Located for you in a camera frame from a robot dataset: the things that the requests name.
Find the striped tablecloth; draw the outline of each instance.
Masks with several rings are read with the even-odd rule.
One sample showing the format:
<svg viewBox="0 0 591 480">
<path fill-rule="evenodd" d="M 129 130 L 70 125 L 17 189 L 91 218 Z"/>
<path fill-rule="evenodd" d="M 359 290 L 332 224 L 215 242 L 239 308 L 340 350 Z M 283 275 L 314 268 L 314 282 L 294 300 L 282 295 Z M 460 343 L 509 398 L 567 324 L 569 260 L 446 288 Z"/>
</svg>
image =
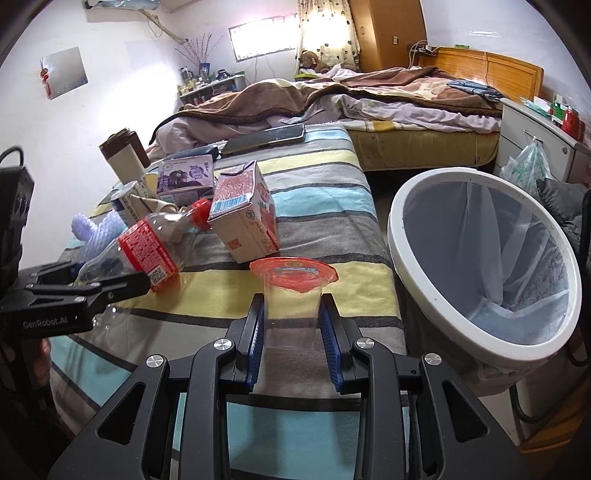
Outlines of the striped tablecloth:
<svg viewBox="0 0 591 480">
<path fill-rule="evenodd" d="M 333 294 L 340 314 L 354 317 L 364 335 L 405 353 L 392 262 L 347 132 L 336 124 L 309 126 L 301 144 L 222 159 L 216 171 L 251 160 L 275 201 L 281 255 L 334 266 L 339 281 L 325 292 Z M 109 209 L 105 200 L 95 221 Z M 75 250 L 71 244 L 63 258 Z M 252 296 L 262 292 L 248 265 L 236 264 L 213 232 L 198 237 L 186 265 L 178 295 L 122 302 L 107 325 L 52 339 L 51 384 L 74 433 L 136 365 L 154 353 L 193 355 L 245 317 Z M 319 334 L 313 351 L 265 350 L 255 392 L 233 397 L 228 406 L 233 477 L 351 479 L 358 427 L 359 400 L 335 392 Z"/>
</svg>

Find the mattress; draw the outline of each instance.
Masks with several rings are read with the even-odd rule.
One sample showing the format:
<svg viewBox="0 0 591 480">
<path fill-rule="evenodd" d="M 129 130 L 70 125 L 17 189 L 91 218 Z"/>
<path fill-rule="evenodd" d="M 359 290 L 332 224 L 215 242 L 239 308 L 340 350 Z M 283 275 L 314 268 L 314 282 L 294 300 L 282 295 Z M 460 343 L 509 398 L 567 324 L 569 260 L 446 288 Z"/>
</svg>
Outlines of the mattress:
<svg viewBox="0 0 591 480">
<path fill-rule="evenodd" d="M 305 141 L 222 159 L 216 172 L 257 160 L 275 201 L 281 255 L 309 257 L 335 267 L 326 287 L 341 316 L 364 335 L 405 353 L 392 262 L 376 219 L 365 175 L 348 133 L 339 125 L 306 127 Z M 110 210 L 104 201 L 99 221 Z M 72 258 L 72 244 L 63 258 Z M 118 304 L 106 326 L 52 339 L 51 385 L 59 413 L 77 433 L 154 354 L 194 355 L 245 317 L 261 282 L 238 265 L 213 232 L 197 237 L 181 273 L 178 296 L 148 294 Z M 335 392 L 317 331 L 313 351 L 265 350 L 252 395 L 228 405 L 233 478 L 353 478 L 359 397 Z M 183 400 L 177 416 L 178 454 Z"/>
<path fill-rule="evenodd" d="M 349 130 L 363 171 L 471 167 L 496 159 L 500 133 Z"/>
</svg>

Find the wooden wardrobe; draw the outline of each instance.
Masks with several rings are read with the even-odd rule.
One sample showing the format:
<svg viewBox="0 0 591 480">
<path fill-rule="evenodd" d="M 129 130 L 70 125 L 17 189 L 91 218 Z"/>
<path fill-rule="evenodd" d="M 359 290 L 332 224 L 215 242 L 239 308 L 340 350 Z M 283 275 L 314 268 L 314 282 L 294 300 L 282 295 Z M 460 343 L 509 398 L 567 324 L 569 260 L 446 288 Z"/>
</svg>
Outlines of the wooden wardrobe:
<svg viewBox="0 0 591 480">
<path fill-rule="evenodd" d="M 408 67 L 408 46 L 427 39 L 420 0 L 349 0 L 362 72 Z"/>
</svg>

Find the smartphone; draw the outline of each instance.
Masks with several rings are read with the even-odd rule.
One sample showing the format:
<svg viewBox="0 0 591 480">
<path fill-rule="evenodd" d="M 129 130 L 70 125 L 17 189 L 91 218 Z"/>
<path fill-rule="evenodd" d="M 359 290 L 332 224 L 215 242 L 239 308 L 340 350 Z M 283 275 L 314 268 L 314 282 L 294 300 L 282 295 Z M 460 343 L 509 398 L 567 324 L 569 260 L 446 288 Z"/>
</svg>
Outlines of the smartphone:
<svg viewBox="0 0 591 480">
<path fill-rule="evenodd" d="M 293 145 L 304 141 L 304 125 L 270 128 L 242 137 L 232 138 L 222 150 L 222 157 L 248 153 L 259 148 Z"/>
</svg>

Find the red plastic lid film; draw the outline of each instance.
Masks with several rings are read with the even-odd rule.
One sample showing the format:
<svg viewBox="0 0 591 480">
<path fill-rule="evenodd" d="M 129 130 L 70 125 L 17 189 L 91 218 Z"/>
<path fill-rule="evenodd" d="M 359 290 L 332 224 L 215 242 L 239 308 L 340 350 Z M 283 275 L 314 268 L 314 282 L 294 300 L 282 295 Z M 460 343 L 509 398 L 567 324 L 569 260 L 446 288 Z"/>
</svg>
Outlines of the red plastic lid film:
<svg viewBox="0 0 591 480">
<path fill-rule="evenodd" d="M 261 258 L 251 262 L 250 269 L 265 283 L 300 293 L 323 288 L 339 279 L 329 264 L 310 258 Z"/>
<path fill-rule="evenodd" d="M 191 218 L 195 226 L 200 230 L 206 231 L 211 228 L 207 222 L 209 210 L 211 209 L 212 201 L 207 199 L 199 199 L 191 205 Z"/>
</svg>

